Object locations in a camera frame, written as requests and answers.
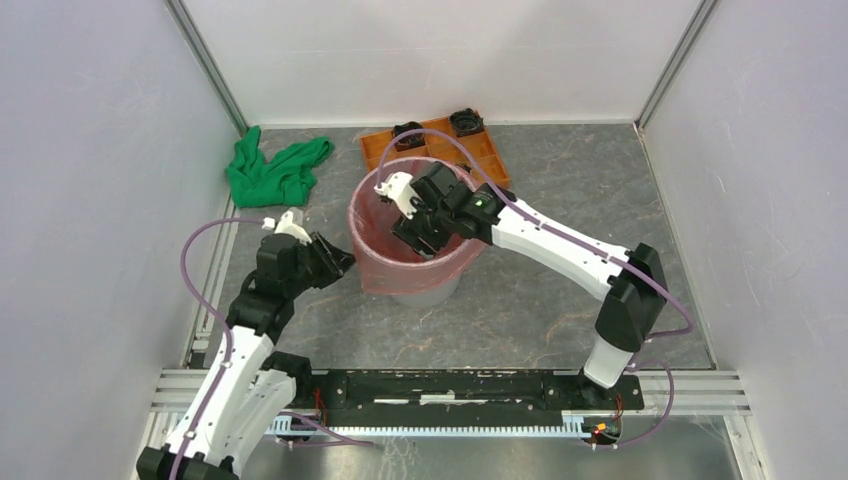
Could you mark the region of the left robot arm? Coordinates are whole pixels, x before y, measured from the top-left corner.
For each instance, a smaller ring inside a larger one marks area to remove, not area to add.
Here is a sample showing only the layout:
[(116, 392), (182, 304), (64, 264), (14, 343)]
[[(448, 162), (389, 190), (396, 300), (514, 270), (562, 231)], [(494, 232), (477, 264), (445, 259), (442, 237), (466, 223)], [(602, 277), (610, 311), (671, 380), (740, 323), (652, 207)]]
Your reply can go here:
[(163, 446), (146, 447), (142, 479), (236, 479), (273, 420), (314, 394), (310, 361), (276, 344), (310, 289), (326, 288), (354, 265), (352, 254), (319, 233), (273, 233), (230, 304), (213, 364)]

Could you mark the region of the grey trash bin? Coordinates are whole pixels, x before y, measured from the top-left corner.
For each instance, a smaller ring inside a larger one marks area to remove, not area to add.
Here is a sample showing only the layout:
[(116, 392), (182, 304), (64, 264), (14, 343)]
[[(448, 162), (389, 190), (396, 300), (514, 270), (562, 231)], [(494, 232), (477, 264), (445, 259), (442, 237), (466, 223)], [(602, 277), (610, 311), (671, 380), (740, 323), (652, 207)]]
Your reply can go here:
[(411, 308), (433, 307), (447, 300), (456, 291), (461, 278), (462, 274), (458, 274), (433, 288), (414, 293), (391, 295), (391, 298), (399, 304)]

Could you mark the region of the red plastic trash bag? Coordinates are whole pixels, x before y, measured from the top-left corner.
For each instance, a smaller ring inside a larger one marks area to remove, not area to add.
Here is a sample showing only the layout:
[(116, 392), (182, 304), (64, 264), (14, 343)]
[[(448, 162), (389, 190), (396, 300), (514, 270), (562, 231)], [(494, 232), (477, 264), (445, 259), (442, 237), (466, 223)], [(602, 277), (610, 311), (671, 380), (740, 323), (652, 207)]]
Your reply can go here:
[(454, 236), (434, 258), (426, 259), (391, 232), (401, 212), (379, 199), (374, 191), (377, 181), (397, 172), (417, 175), (438, 162), (420, 156), (392, 160), (367, 173), (354, 190), (347, 227), (365, 292), (397, 296), (432, 290), (459, 279), (486, 247), (478, 240)]

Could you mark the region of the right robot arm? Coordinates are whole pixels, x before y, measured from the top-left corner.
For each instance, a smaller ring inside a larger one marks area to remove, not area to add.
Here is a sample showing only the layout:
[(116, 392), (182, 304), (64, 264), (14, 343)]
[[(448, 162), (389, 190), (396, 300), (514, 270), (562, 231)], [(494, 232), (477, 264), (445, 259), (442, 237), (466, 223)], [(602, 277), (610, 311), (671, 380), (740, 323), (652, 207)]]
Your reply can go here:
[(667, 303), (655, 249), (644, 243), (627, 249), (588, 237), (498, 186), (468, 186), (441, 162), (417, 175), (394, 173), (374, 191), (400, 212), (393, 234), (426, 259), (455, 237), (478, 240), (524, 255), (600, 300), (594, 345), (577, 392), (591, 408), (602, 408), (617, 396), (620, 376)]

